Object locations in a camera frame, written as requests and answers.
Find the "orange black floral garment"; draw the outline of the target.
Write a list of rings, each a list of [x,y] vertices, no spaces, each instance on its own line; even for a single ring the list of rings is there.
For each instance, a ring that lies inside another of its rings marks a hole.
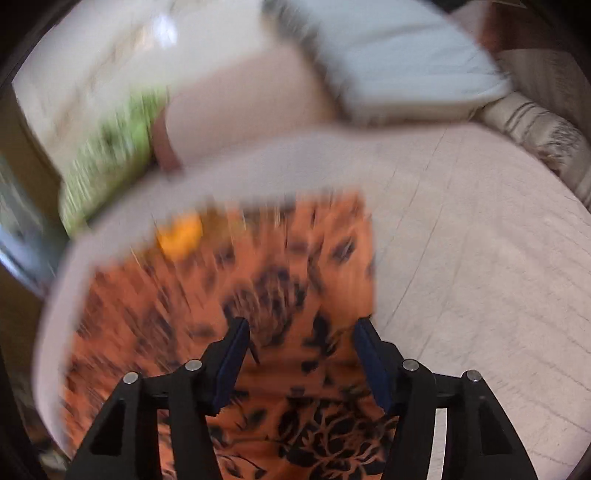
[[[397,421],[377,407],[353,348],[374,307],[373,231],[355,193],[197,215],[95,272],[62,390],[74,453],[119,379],[199,357],[236,318],[249,351],[208,422],[226,479],[377,479]]]

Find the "green white patterned blanket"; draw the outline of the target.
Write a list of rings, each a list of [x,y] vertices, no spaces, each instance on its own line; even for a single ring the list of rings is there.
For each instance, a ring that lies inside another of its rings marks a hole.
[[[165,89],[130,96],[81,145],[63,176],[59,193],[59,216],[69,237],[84,230],[147,171],[153,156],[152,125],[168,99]]]

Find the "beige striped pillow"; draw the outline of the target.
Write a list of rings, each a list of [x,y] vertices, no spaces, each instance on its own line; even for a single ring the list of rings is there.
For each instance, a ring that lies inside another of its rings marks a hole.
[[[536,157],[590,206],[590,143],[573,124],[518,92],[486,105],[478,119]]]

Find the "light grey pillow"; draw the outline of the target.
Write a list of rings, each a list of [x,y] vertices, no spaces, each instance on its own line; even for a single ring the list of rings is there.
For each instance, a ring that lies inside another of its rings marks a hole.
[[[513,90],[493,58],[424,1],[266,1],[356,124],[461,121]]]

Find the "pink bolster cushion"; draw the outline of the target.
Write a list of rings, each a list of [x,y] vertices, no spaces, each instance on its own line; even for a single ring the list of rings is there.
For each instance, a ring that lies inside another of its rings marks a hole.
[[[152,124],[152,149],[159,168],[171,172],[339,117],[311,60],[297,45],[283,43],[172,95]]]

